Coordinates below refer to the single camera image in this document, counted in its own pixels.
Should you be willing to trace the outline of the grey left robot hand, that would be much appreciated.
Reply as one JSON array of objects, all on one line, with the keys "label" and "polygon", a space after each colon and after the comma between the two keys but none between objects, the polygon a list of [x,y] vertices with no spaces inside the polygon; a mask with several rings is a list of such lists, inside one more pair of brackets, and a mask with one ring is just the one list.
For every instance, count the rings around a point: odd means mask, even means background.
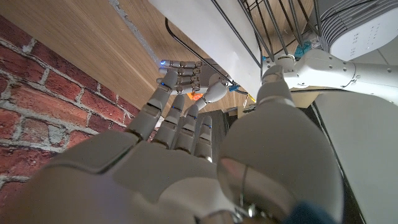
[{"label": "grey left robot hand", "polygon": [[159,72],[177,72],[173,95],[188,95],[198,109],[222,99],[232,85],[230,76],[212,59],[206,62],[162,60]]}]

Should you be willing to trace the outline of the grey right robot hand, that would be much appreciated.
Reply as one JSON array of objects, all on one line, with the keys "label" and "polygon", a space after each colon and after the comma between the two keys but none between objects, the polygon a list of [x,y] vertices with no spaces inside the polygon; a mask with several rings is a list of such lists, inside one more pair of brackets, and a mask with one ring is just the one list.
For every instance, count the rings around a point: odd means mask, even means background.
[{"label": "grey right robot hand", "polygon": [[344,190],[330,143],[295,107],[280,65],[262,76],[256,109],[233,123],[216,160],[212,122],[183,99],[152,130],[169,72],[125,131],[55,156],[1,212],[2,223],[341,223]]}]

